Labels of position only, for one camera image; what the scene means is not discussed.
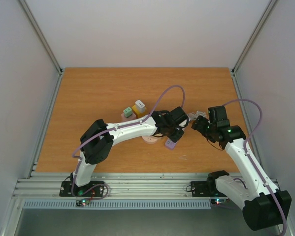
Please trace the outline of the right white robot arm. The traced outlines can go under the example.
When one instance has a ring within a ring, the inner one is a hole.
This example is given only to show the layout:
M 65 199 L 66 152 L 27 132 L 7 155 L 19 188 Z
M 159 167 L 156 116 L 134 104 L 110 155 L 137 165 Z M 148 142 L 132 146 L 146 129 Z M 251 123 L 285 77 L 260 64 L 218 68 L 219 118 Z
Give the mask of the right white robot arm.
M 287 217 L 292 198 L 288 191 L 268 177 L 250 149 L 248 138 L 238 126 L 232 126 L 224 106 L 208 108 L 208 118 L 199 116 L 192 124 L 207 140 L 218 142 L 234 161 L 245 184 L 235 182 L 226 171 L 210 173 L 207 178 L 208 192 L 226 195 L 241 210 L 248 227 L 261 230 L 282 225 L 281 235 L 287 231 Z

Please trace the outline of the yellow cube socket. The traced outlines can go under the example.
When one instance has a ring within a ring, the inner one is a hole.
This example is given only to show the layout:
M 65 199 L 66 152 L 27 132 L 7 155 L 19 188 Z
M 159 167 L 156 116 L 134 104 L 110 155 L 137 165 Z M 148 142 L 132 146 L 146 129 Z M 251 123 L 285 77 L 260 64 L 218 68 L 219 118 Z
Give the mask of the yellow cube socket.
M 144 112 L 141 112 L 135 105 L 132 106 L 132 112 L 136 115 L 136 118 L 141 118 L 148 114 L 147 108 L 145 108 Z

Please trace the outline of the pink cube socket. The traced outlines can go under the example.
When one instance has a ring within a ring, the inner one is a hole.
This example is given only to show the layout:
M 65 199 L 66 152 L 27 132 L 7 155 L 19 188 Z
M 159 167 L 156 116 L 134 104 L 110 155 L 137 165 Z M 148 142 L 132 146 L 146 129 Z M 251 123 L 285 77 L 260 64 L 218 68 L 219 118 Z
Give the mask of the pink cube socket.
M 121 118 L 122 118 L 122 121 L 123 122 L 126 122 L 126 121 L 130 121 L 130 120 L 135 120 L 137 119 L 136 115 L 134 113 L 132 113 L 130 116 L 126 117 L 124 115 L 124 113 L 121 114 Z

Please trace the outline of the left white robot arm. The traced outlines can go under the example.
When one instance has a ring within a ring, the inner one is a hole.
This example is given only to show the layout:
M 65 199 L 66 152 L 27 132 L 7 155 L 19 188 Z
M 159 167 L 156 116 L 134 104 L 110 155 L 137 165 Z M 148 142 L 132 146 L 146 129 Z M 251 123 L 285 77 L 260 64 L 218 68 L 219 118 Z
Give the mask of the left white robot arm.
M 72 191 L 78 196 L 88 192 L 95 166 L 108 157 L 113 146 L 143 136 L 166 136 L 177 142 L 184 135 L 183 129 L 188 124 L 189 117 L 181 107 L 170 112 L 153 111 L 141 118 L 121 123 L 96 120 L 80 138 L 81 145 L 72 155 L 78 159 L 72 173 Z

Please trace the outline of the green charger plug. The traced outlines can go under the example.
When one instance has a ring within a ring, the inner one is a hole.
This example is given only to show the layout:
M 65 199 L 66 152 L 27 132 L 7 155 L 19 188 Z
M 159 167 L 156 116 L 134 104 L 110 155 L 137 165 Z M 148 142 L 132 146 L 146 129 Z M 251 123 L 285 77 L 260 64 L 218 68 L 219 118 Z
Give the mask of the green charger plug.
M 131 117 L 132 114 L 133 114 L 133 111 L 132 111 L 131 107 L 127 107 L 123 110 L 123 115 L 125 118 Z

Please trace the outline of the white 66W charger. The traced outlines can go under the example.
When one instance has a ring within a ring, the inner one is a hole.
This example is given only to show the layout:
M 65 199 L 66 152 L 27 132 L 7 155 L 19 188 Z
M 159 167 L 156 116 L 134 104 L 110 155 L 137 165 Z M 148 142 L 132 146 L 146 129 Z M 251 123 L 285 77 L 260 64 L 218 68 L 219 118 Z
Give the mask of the white 66W charger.
M 146 106 L 141 100 L 135 102 L 135 107 L 140 113 L 143 113 L 146 110 Z

